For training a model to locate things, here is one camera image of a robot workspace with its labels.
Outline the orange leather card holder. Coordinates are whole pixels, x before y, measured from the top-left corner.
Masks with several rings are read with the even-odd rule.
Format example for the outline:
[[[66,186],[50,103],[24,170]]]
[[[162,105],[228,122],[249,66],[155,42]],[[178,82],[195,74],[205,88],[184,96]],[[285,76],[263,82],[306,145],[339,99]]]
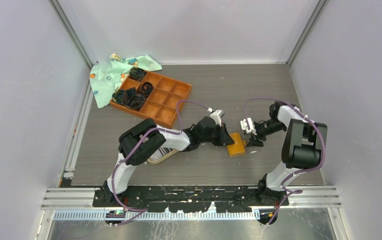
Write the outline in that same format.
[[[246,153],[246,149],[245,149],[246,141],[241,138],[241,135],[239,132],[231,133],[230,136],[233,139],[234,143],[226,146],[228,155],[230,157],[237,157],[237,156],[244,155]]]

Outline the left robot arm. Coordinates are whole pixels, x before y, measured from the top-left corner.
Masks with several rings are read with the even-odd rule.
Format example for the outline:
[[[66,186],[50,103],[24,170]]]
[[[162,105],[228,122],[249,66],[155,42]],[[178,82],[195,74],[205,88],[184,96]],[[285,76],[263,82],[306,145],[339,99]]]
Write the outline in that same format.
[[[118,158],[114,169],[104,184],[105,200],[112,206],[120,206],[125,200],[129,180],[137,168],[163,148],[179,152],[191,152],[201,144],[217,147],[235,143],[227,132],[226,124],[204,117],[198,123],[183,130],[169,129],[148,118],[119,137]]]

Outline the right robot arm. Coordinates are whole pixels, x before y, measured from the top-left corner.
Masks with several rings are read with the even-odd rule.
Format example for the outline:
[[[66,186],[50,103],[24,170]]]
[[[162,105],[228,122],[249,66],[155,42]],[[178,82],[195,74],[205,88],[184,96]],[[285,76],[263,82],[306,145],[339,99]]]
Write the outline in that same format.
[[[287,186],[297,177],[318,169],[325,159],[328,127],[303,115],[295,105],[275,101],[269,107],[270,118],[255,122],[245,116],[240,127],[250,136],[247,146],[262,147],[267,136],[284,131],[281,162],[265,174],[257,185],[256,198],[262,205],[282,199]]]

